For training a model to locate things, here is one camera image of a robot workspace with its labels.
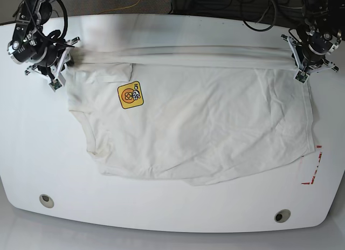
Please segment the white printed t-shirt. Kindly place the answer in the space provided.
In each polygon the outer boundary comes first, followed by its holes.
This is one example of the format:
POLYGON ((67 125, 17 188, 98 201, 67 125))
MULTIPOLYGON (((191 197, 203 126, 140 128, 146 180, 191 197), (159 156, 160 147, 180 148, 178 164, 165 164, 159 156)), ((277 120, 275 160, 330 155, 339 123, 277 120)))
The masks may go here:
POLYGON ((282 50, 76 48, 68 108, 105 175, 211 185, 315 151, 308 85, 282 50))

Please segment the red tape rectangle marking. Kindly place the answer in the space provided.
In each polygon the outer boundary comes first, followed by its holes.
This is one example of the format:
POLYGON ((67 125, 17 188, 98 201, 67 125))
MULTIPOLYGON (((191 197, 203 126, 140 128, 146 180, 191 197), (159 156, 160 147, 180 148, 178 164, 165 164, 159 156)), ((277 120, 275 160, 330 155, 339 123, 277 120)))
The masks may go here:
POLYGON ((299 182, 302 185, 312 185, 321 162, 323 146, 317 145, 315 151, 303 156, 300 162, 299 182))

